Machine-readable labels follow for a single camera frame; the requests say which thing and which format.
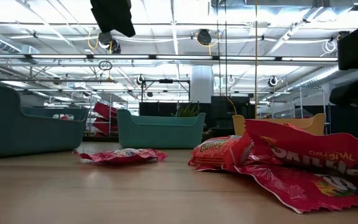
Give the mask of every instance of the red candy wrapper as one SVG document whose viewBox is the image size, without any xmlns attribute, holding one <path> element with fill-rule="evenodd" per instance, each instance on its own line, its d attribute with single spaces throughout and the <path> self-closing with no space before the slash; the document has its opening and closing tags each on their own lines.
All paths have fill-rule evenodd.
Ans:
<svg viewBox="0 0 358 224">
<path fill-rule="evenodd" d="M 246 130 L 244 138 L 249 135 L 254 148 L 245 164 L 293 164 L 358 176 L 358 139 L 350 134 L 314 136 L 290 126 L 251 119 L 246 120 Z"/>
<path fill-rule="evenodd" d="M 221 167 L 242 164 L 250 151 L 250 138 L 241 136 L 219 137 L 206 140 L 192 152 L 190 165 Z"/>
<path fill-rule="evenodd" d="M 133 164 L 145 162 L 152 159 L 163 161 L 168 155 L 155 149 L 117 149 L 111 152 L 98 152 L 95 154 L 78 153 L 82 159 L 90 159 L 93 162 L 103 162 L 108 164 Z"/>
<path fill-rule="evenodd" d="M 358 178 L 313 174 L 265 164 L 225 169 L 253 176 L 259 185 L 297 213 L 358 206 Z"/>
</svg>

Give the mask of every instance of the ceiling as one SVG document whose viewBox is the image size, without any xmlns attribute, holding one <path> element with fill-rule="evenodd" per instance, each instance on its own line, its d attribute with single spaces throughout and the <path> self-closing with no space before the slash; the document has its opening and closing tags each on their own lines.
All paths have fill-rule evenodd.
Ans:
<svg viewBox="0 0 358 224">
<path fill-rule="evenodd" d="M 96 45 L 98 26 L 90 11 L 89 0 L 30 0 L 27 3 L 32 11 L 15 0 L 0 0 L 0 34 L 15 43 L 27 44 L 41 54 L 108 54 L 107 49 Z M 169 55 L 240 55 L 286 56 L 286 57 L 335 57 L 336 41 L 341 30 L 353 31 L 358 28 L 358 11 L 351 10 L 353 1 L 339 4 L 330 1 L 331 7 L 312 7 L 314 1 L 298 1 L 299 4 L 286 5 L 289 0 L 275 2 L 271 6 L 258 7 L 255 16 L 254 6 L 230 6 L 224 13 L 223 6 L 209 7 L 211 0 L 131 0 L 132 23 L 136 35 L 127 38 L 113 31 L 122 49 L 122 54 L 169 54 Z M 200 29 L 209 29 L 214 44 L 209 47 L 197 43 L 194 36 Z M 190 63 L 165 63 L 156 67 L 136 65 L 134 67 L 114 66 L 109 72 L 97 72 L 93 67 L 45 67 L 33 66 L 33 72 L 40 72 L 38 78 L 63 77 L 90 79 L 97 73 L 98 78 L 108 76 L 116 79 L 113 83 L 87 83 L 87 88 L 126 90 L 133 86 L 138 75 L 149 79 L 172 78 L 189 79 Z M 212 64 L 215 82 L 225 82 L 225 75 L 234 78 L 228 88 L 234 91 L 254 90 L 255 66 L 242 64 Z M 257 89 L 272 91 L 267 79 L 277 77 L 280 88 L 291 85 L 311 72 L 325 65 L 259 65 L 257 66 Z M 29 73 L 30 67 L 16 66 L 12 69 Z M 182 90 L 183 87 L 155 84 L 153 89 Z M 135 100 L 133 94 L 120 93 L 124 100 Z M 159 94 L 155 100 L 185 100 L 183 94 Z"/>
</svg>

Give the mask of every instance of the potted plant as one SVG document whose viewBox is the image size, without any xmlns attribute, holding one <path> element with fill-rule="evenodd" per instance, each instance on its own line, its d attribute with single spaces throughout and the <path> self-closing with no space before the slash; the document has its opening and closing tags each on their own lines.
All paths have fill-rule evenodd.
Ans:
<svg viewBox="0 0 358 224">
<path fill-rule="evenodd" d="M 194 105 L 192 108 L 190 108 L 191 102 L 187 104 L 186 107 L 180 106 L 177 109 L 176 114 L 172 114 L 172 116 L 175 117 L 181 117 L 181 118 L 188 118 L 188 117 L 194 117 L 197 116 L 200 113 L 200 104 L 197 103 L 197 105 Z"/>
</svg>

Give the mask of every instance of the teal storage basket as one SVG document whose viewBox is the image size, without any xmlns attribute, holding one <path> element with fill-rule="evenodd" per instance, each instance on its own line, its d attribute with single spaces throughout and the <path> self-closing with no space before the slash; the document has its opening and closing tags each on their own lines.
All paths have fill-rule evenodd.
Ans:
<svg viewBox="0 0 358 224">
<path fill-rule="evenodd" d="M 20 104 L 15 90 L 0 86 L 0 157 L 64 151 L 80 146 L 88 109 L 24 108 L 25 114 Z M 72 114 L 74 121 L 52 118 L 54 114 Z"/>
<path fill-rule="evenodd" d="M 122 147 L 191 149 L 201 143 L 205 113 L 197 117 L 176 118 L 133 116 L 117 111 L 118 137 Z"/>
</svg>

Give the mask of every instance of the small object on floor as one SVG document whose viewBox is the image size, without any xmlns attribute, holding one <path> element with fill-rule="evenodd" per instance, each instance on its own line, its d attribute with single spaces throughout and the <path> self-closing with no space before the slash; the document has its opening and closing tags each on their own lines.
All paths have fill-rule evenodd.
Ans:
<svg viewBox="0 0 358 224">
<path fill-rule="evenodd" d="M 299 214 L 320 208 L 334 211 L 358 206 L 358 178 L 265 164 L 224 169 L 253 176 L 259 185 Z"/>
<path fill-rule="evenodd" d="M 247 132 L 254 142 L 250 158 L 273 165 L 296 165 L 317 172 L 358 177 L 358 139 L 346 133 L 314 136 L 303 130 L 263 121 L 246 121 Z"/>
<path fill-rule="evenodd" d="M 109 152 L 98 152 L 95 154 L 79 153 L 82 159 L 89 159 L 97 163 L 123 165 L 145 162 L 152 159 L 163 161 L 168 155 L 155 149 L 116 149 Z"/>
<path fill-rule="evenodd" d="M 194 148 L 189 165 L 221 167 L 223 164 L 241 165 L 248 157 L 251 140 L 229 136 L 206 140 Z"/>
</svg>

